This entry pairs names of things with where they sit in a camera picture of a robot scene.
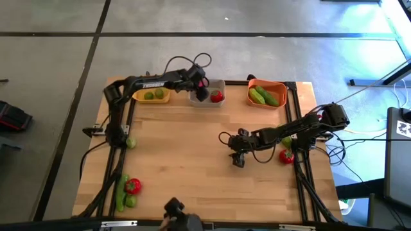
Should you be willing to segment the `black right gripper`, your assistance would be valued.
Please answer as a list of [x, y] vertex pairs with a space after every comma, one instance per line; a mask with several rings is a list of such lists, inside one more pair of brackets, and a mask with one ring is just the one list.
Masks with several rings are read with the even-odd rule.
[[[243, 135], [235, 135], [231, 136], [228, 140], [228, 147], [234, 151], [253, 151], [254, 139], [252, 137], [243, 136]], [[244, 156], [239, 156], [238, 152], [231, 153], [229, 156], [233, 158], [233, 165], [236, 167], [244, 168], [245, 166], [245, 159]]]

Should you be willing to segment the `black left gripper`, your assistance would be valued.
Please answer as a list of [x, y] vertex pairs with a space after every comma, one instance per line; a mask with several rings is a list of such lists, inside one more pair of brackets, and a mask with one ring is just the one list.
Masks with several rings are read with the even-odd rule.
[[204, 97], [209, 96], [209, 91], [207, 87], [200, 87], [201, 77], [185, 77], [183, 80], [183, 89], [186, 91], [196, 91], [196, 98], [200, 102], [204, 100]]

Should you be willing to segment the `grey plastic basket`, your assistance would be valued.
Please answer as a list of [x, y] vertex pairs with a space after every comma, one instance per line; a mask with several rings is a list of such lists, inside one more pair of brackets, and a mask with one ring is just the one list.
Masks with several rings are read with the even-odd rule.
[[[202, 102], [197, 100], [195, 92], [190, 92], [188, 99], [192, 106], [194, 107], [221, 107], [225, 101], [225, 81], [224, 80], [209, 80], [209, 85], [207, 86], [209, 91], [209, 96], [205, 98]], [[224, 100], [219, 103], [212, 103], [210, 100], [210, 94], [214, 90], [219, 90], [224, 95]]]

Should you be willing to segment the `green cucumber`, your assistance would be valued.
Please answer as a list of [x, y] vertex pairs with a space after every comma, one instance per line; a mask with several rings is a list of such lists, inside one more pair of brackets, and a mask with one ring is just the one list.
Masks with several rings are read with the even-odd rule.
[[123, 212], [125, 209], [125, 198], [127, 196], [125, 185], [128, 180], [129, 175], [122, 175], [116, 187], [116, 210], [118, 212]]
[[256, 104], [260, 104], [260, 105], [265, 104], [264, 97], [255, 88], [249, 89], [249, 97]]
[[267, 92], [263, 87], [261, 86], [255, 86], [255, 90], [264, 98], [265, 103], [267, 105], [273, 106], [273, 107], [278, 107], [279, 102], [274, 98], [269, 92]]

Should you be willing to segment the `yellow plastic basket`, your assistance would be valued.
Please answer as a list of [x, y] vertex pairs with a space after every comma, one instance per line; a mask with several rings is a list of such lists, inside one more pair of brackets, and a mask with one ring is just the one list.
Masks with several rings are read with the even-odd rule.
[[[163, 99], [157, 99], [157, 98], [155, 97], [155, 90], [156, 90], [156, 89], [158, 89], [158, 88], [139, 90], [139, 91], [137, 91], [137, 92], [134, 93], [133, 98], [134, 98], [138, 103], [151, 103], [151, 104], [167, 103], [167, 102], [170, 100], [170, 96], [171, 96], [170, 90], [169, 90], [169, 89], [166, 89], [166, 88], [164, 88], [164, 87], [161, 87], [160, 89], [162, 89], [162, 90], [164, 91], [164, 98], [163, 98]], [[152, 93], [154, 94], [154, 99], [152, 99], [152, 100], [145, 100], [145, 99], [144, 99], [144, 94], [145, 94], [146, 92], [152, 92]]]

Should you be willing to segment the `orange plastic basket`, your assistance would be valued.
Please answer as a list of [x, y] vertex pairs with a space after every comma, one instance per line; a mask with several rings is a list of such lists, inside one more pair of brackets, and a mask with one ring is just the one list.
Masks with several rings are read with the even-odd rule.
[[275, 106], [270, 106], [270, 105], [257, 104], [253, 102], [252, 98], [249, 96], [249, 94], [247, 94], [247, 103], [250, 106], [275, 110], [277, 108], [281, 108], [286, 105], [287, 88], [283, 83], [276, 82], [276, 81], [260, 80], [260, 79], [252, 79], [249, 81], [249, 84], [248, 84], [249, 90], [256, 86], [262, 87], [271, 96], [273, 96], [278, 101], [279, 106], [275, 107]]

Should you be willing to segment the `white green container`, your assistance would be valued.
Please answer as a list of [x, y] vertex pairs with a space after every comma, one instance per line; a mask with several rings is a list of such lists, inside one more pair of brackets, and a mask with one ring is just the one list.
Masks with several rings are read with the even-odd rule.
[[341, 214], [343, 216], [348, 215], [354, 207], [355, 199], [342, 199], [338, 201]]

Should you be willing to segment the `black stand base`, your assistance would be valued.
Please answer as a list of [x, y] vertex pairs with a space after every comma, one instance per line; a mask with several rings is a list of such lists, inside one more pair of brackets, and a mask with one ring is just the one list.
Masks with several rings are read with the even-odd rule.
[[388, 77], [384, 77], [382, 80], [351, 79], [347, 84], [355, 87], [366, 87], [369, 85], [372, 87], [393, 87], [395, 83], [401, 80], [405, 81], [406, 86], [411, 87], [411, 69], [407, 69], [407, 67], [402, 68]]

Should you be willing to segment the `black equipment cart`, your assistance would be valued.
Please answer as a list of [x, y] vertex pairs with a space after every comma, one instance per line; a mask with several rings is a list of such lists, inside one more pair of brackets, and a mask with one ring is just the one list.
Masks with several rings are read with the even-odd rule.
[[396, 133], [397, 121], [404, 121], [403, 114], [408, 112], [395, 107], [387, 110], [384, 195], [411, 208], [411, 139]]

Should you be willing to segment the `white fiducial sticker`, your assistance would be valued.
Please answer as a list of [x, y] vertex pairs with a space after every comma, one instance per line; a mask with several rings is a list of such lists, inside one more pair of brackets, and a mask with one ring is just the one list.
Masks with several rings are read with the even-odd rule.
[[397, 121], [396, 133], [411, 139], [411, 124], [404, 121]]

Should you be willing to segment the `black red case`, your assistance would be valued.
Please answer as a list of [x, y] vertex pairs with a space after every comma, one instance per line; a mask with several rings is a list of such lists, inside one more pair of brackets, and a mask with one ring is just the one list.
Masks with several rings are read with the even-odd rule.
[[26, 130], [33, 116], [5, 101], [0, 101], [0, 131], [20, 132]]

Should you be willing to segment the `black aluminium table frame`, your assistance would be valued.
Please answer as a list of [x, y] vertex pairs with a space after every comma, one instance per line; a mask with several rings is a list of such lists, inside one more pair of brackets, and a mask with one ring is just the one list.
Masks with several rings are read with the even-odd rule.
[[165, 104], [130, 100], [121, 116], [137, 145], [111, 152], [101, 137], [92, 139], [73, 214], [86, 209], [122, 160], [122, 173], [140, 179], [143, 189], [137, 205], [123, 212], [108, 192], [98, 208], [103, 216], [157, 224], [164, 205], [176, 197], [207, 228], [301, 226], [320, 231], [310, 199], [307, 215], [301, 214], [294, 168], [278, 160], [281, 146], [248, 154], [244, 168], [232, 164], [225, 144], [229, 133], [276, 127], [295, 115], [292, 101], [275, 110], [250, 106], [247, 87], [247, 81], [228, 81], [221, 107], [192, 107], [187, 92], [172, 93]]

